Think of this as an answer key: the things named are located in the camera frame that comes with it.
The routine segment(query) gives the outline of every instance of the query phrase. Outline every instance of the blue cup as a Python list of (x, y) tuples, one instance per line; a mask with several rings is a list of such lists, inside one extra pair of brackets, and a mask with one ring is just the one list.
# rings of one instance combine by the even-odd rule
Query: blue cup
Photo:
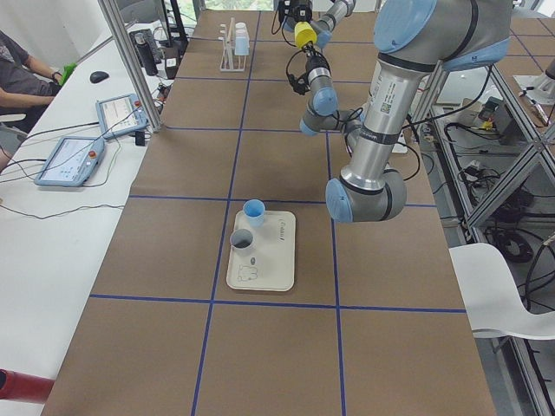
[(243, 212), (251, 227), (259, 227), (264, 222), (264, 202), (259, 199), (250, 199), (243, 205)]

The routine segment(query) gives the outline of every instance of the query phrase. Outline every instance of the black mouse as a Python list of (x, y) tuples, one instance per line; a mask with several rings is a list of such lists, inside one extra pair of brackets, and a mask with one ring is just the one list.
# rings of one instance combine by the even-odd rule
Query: black mouse
[(100, 81), (104, 81), (109, 76), (110, 75), (104, 71), (95, 71), (90, 75), (89, 79), (93, 84), (97, 84)]

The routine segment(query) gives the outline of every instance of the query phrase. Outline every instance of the white chair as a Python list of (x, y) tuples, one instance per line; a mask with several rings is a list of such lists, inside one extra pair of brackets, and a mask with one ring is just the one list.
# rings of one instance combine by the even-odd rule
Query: white chair
[(475, 338), (555, 339), (555, 312), (526, 310), (505, 258), (492, 245), (449, 249)]

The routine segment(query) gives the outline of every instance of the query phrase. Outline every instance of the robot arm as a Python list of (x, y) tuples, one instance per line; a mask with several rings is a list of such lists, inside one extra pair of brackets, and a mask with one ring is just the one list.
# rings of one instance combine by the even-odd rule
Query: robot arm
[(401, 212), (406, 188), (388, 160), (421, 79), (438, 61), (447, 71), (499, 61), (508, 49), (511, 11), (510, 0), (388, 0), (375, 26), (380, 73), (362, 122), (338, 126), (310, 105), (301, 122), (308, 133), (335, 123), (354, 147), (340, 178), (326, 188), (336, 221), (382, 221)]

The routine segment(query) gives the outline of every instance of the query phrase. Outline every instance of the white robot link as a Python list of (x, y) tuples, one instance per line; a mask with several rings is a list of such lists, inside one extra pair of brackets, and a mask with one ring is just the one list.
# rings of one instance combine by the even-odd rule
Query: white robot link
[[(325, 46), (336, 25), (352, 13), (356, 0), (336, 0), (320, 20), (308, 22), (298, 22), (298, 15), (291, 10), (299, 4), (311, 6), (310, 1), (290, 0), (289, 4), (284, 27), (295, 23), (296, 45), (308, 58), (306, 81), (311, 98), (301, 130), (308, 135), (341, 130), (353, 149), (339, 178), (327, 184), (328, 211), (336, 221), (346, 223), (393, 218), (406, 204), (407, 190), (399, 172), (389, 167), (389, 156), (421, 79), (431, 74), (439, 61), (451, 72), (493, 65), (502, 59), (509, 46), (513, 2), (388, 0), (375, 23), (379, 75), (360, 117), (353, 117), (353, 110), (337, 110), (327, 62), (312, 64), (313, 55), (323, 57), (312, 52), (313, 44)], [(314, 36), (308, 35), (309, 29)]]

